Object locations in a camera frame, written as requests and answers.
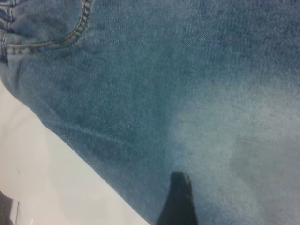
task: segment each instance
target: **orange stitching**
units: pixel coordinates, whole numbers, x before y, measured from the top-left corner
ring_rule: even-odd
[[[35,45],[19,45],[19,46],[16,46],[16,45],[13,45],[13,46],[7,46],[7,49],[16,49],[16,50],[22,50],[22,49],[26,49],[26,48],[41,48],[41,47],[46,47],[46,46],[50,46],[50,45],[59,45],[59,44],[62,44],[62,43],[65,43],[67,42],[70,38],[72,38],[76,32],[79,30],[82,22],[83,22],[83,18],[84,18],[84,11],[86,9],[86,3],[87,3],[87,0],[83,0],[83,3],[82,3],[82,12],[81,12],[81,16],[80,16],[80,20],[79,20],[79,23],[78,25],[76,26],[75,30],[69,34],[68,36],[64,37],[63,39],[59,40],[59,41],[50,41],[48,43],[43,43],[43,44],[35,44]]]

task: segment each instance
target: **crease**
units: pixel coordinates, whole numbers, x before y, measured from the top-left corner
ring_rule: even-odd
[[[102,139],[108,140],[108,141],[113,141],[113,142],[116,142],[116,143],[121,144],[121,145],[132,146],[132,144],[127,142],[127,141],[121,140],[121,139],[116,138],[116,137],[110,137],[108,135],[101,134],[99,132],[95,132],[95,131],[93,132],[93,131],[90,131],[90,130],[87,130],[87,129],[84,129],[84,128],[81,128],[81,127],[75,127],[75,126],[71,126],[71,125],[68,125],[68,124],[57,124],[57,123],[54,123],[54,122],[51,122],[51,121],[48,121],[48,120],[42,120],[42,122],[43,121],[47,122],[47,123],[50,123],[50,124],[53,124],[53,125],[56,125],[58,127],[63,127],[63,128],[68,128],[68,129],[75,130],[75,131],[80,131],[84,134],[99,137],[99,138],[102,138]]]

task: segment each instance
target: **seam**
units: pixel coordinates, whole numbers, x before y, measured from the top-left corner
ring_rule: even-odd
[[[76,42],[79,37],[82,35],[83,31],[86,29],[86,26],[90,17],[90,5],[92,0],[83,0],[82,11],[80,20],[76,28],[66,37],[58,41],[49,41],[40,44],[28,44],[28,45],[14,45],[7,44],[6,50],[7,54],[36,54],[41,53],[39,50],[45,50],[46,47],[50,46],[60,46],[61,44],[73,44]]]

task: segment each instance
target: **faded denim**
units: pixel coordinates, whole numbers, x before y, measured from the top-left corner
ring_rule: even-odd
[[[0,77],[150,224],[300,221],[300,1],[0,0]]]

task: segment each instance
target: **jeans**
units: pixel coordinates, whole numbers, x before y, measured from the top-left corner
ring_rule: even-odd
[[[0,77],[150,224],[300,221],[300,2],[0,0]]]

